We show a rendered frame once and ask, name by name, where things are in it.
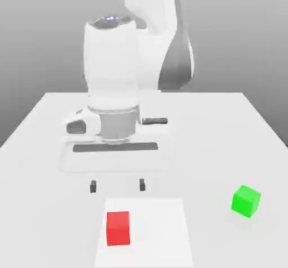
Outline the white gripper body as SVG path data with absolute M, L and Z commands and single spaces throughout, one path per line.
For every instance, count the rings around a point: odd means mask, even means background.
M 59 169 L 63 172 L 146 173 L 168 168 L 168 134 L 136 134 L 122 143 L 80 134 L 60 138 Z

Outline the small green cube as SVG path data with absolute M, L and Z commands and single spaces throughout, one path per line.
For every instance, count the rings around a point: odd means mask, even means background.
M 242 185 L 233 195 L 231 209 L 246 218 L 250 218 L 258 209 L 260 197 L 260 192 Z

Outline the small red cube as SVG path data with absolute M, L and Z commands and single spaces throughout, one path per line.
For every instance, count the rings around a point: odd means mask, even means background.
M 108 246 L 130 245 L 129 212 L 108 212 L 106 220 L 106 241 Z

